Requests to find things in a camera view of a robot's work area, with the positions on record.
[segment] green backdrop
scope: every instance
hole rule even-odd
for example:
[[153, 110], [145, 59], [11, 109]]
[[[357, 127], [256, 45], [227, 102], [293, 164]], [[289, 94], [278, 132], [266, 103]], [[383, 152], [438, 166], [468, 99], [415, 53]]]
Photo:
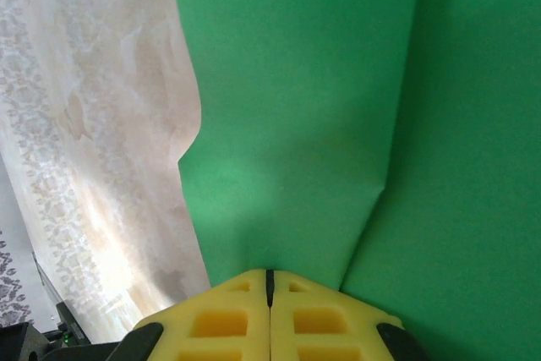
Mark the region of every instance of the green backdrop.
[[434, 360], [539, 358], [541, 0], [178, 3], [213, 284], [288, 269], [400, 315]]

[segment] green paper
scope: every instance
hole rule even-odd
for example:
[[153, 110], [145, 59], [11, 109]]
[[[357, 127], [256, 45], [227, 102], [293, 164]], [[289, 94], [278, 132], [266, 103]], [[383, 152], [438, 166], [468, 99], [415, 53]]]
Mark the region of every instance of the green paper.
[[438, 361], [541, 354], [541, 0], [419, 0], [387, 190], [343, 289]]
[[180, 161], [210, 282], [339, 287], [384, 187], [415, 0], [178, 0], [202, 127]]

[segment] yellow plastic piece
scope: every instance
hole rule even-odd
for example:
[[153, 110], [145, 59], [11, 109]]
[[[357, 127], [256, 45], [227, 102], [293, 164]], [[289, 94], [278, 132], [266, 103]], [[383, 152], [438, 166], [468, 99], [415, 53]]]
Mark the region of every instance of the yellow plastic piece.
[[164, 331], [149, 361], [393, 361], [376, 329], [394, 316], [286, 271], [232, 280], [143, 319]]
[[164, 331], [148, 361], [266, 361], [270, 311], [265, 271], [245, 272], [143, 319]]
[[286, 271], [275, 272], [270, 353], [280, 361], [393, 361], [376, 330], [402, 323], [363, 302]]

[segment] white curtain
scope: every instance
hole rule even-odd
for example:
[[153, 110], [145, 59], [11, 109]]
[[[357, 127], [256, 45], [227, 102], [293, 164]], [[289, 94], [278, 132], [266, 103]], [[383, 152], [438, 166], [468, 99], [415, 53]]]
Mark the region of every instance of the white curtain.
[[205, 290], [177, 160], [199, 97], [175, 0], [0, 0], [0, 152], [94, 342]]

